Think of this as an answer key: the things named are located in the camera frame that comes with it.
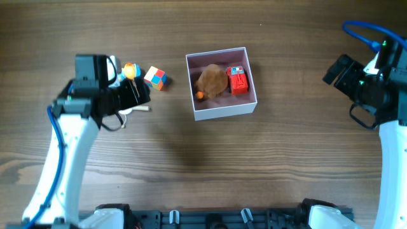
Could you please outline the yellow duck toy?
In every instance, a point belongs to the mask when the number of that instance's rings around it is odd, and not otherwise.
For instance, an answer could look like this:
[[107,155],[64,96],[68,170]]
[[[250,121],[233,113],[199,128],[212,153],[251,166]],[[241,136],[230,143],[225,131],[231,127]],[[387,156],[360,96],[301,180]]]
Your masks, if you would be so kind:
[[125,79],[133,80],[141,75],[141,69],[137,64],[127,62],[121,69],[121,73],[118,75],[118,81],[122,82]]

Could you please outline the brown plush toy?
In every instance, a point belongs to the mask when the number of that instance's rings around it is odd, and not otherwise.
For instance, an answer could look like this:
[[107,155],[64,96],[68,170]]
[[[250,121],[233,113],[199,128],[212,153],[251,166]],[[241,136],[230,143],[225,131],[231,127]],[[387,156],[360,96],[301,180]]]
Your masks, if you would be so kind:
[[208,65],[195,82],[197,99],[214,99],[228,87],[228,75],[216,64]]

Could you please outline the white cardboard box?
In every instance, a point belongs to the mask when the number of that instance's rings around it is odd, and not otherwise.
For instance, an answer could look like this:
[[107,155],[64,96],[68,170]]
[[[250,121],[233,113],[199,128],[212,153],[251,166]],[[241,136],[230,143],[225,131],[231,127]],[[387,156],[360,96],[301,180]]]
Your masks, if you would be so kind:
[[[214,99],[198,100],[195,96],[197,88],[194,87],[194,83],[210,64],[217,64],[224,69],[242,66],[249,84],[248,92],[242,95],[232,95],[229,90],[226,90],[221,96]],[[196,121],[243,115],[254,111],[258,100],[246,48],[238,47],[187,54],[186,65],[193,114]]]

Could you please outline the red toy truck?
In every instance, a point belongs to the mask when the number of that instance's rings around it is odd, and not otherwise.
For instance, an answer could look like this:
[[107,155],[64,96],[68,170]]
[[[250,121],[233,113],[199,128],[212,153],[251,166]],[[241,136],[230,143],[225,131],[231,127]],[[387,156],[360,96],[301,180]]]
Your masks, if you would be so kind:
[[247,76],[242,66],[232,66],[226,69],[230,92],[232,95],[246,94],[249,90]]

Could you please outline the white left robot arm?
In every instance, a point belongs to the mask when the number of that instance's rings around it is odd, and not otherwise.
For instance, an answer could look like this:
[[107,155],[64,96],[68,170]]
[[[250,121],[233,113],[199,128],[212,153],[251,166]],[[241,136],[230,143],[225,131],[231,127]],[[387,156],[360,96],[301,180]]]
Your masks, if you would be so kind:
[[104,204],[79,218],[86,161],[106,116],[150,101],[138,76],[120,76],[115,56],[75,56],[75,77],[47,107],[52,138],[39,183],[18,228],[136,228],[127,204]]

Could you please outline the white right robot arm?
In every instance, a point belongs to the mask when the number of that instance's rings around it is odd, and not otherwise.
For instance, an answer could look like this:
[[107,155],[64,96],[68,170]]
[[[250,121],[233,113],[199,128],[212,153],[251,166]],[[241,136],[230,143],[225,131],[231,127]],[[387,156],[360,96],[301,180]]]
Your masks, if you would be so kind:
[[350,113],[351,119],[368,130],[378,130],[382,149],[382,173],[375,228],[406,228],[406,40],[385,36],[375,58],[366,66],[341,55],[323,81],[361,108],[374,121],[368,125]]

